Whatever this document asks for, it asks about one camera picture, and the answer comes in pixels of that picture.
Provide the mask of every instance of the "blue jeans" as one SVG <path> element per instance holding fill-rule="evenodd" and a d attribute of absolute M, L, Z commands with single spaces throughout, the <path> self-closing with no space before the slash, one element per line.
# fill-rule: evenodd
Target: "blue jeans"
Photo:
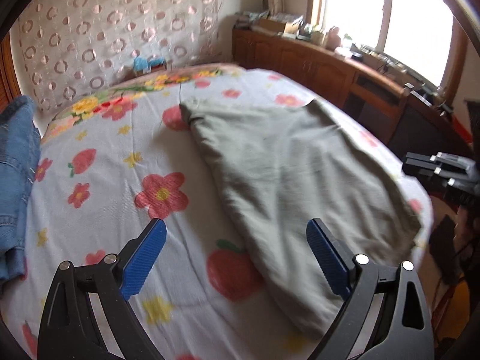
<path fill-rule="evenodd" d="M 0 289 L 26 270 L 27 202 L 40 159 L 34 110 L 32 99 L 20 96 L 0 115 Z"/>

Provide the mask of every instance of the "bed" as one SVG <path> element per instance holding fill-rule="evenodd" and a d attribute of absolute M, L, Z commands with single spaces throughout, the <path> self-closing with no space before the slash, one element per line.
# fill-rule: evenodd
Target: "bed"
<path fill-rule="evenodd" d="M 181 118 L 179 102 L 193 97 L 267 107 L 301 107 L 318 98 L 278 73 L 210 64 L 144 76 L 60 112 L 42 139 L 28 204 L 27 273 L 8 283 L 0 301 L 6 325 L 31 356 L 58 264 L 96 263 L 120 251 L 154 217 L 164 219 L 169 236 L 130 305 L 166 359 L 300 360 L 318 344 L 272 302 L 242 251 L 242 238 Z M 422 228 L 412 248 L 419 266 L 433 221 L 428 195 L 373 135 L 321 101 L 419 216 Z M 152 193 L 155 201 L 148 198 Z M 231 275 L 215 276 L 219 264 Z M 98 298 L 91 299 L 107 347 L 121 356 Z"/>

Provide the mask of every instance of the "white bed sheet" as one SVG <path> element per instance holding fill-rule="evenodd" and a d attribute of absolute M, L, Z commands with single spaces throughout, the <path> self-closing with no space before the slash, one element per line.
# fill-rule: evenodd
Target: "white bed sheet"
<path fill-rule="evenodd" d="M 243 244 L 221 208 L 190 132 L 179 120 L 179 101 L 188 97 L 299 107 L 318 96 L 277 73 L 231 69 L 222 76 L 138 94 L 125 112 L 115 113 L 112 104 L 110 116 L 102 110 L 44 143 L 41 164 L 50 165 L 37 177 L 28 204 L 28 275 L 11 283 L 0 301 L 7 326 L 30 355 L 35 356 L 35 336 L 58 264 L 70 260 L 80 266 L 120 251 L 155 213 L 164 216 L 169 234 L 140 294 L 130 304 L 166 359 L 301 360 L 317 345 L 282 314 L 265 286 L 237 280 L 251 273 L 248 255 L 218 248 L 219 239 L 239 249 Z M 326 105 L 352 139 L 387 170 L 418 212 L 422 230 L 412 260 L 419 266 L 433 220 L 427 193 L 416 179 L 401 172 L 399 159 L 375 137 Z M 83 155 L 75 159 L 80 152 Z M 154 195 L 169 206 L 148 199 L 146 203 L 142 192 L 148 188 L 157 188 Z M 231 272 L 231 281 L 213 286 L 219 264 L 229 265 L 225 269 Z M 228 299 L 222 287 L 241 296 Z M 92 303 L 107 346 L 121 356 L 97 298 Z"/>

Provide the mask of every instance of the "cardboard box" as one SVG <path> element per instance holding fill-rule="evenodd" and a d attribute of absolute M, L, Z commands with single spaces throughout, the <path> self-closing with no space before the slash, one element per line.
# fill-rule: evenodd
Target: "cardboard box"
<path fill-rule="evenodd" d="M 286 32 L 294 34 L 298 31 L 299 25 L 293 23 L 281 23 L 280 21 L 274 21 L 270 19 L 260 19 L 258 25 L 272 32 Z"/>

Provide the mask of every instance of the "blue rubber tip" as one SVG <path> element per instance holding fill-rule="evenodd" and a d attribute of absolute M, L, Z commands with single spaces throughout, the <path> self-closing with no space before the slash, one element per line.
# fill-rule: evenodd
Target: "blue rubber tip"
<path fill-rule="evenodd" d="M 128 301 L 130 296 L 140 292 L 166 240 L 167 228 L 165 223 L 159 220 L 123 269 L 120 293 L 125 300 Z"/>
<path fill-rule="evenodd" d="M 346 302 L 350 297 L 349 271 L 314 220 L 307 224 L 307 242 L 335 295 Z"/>

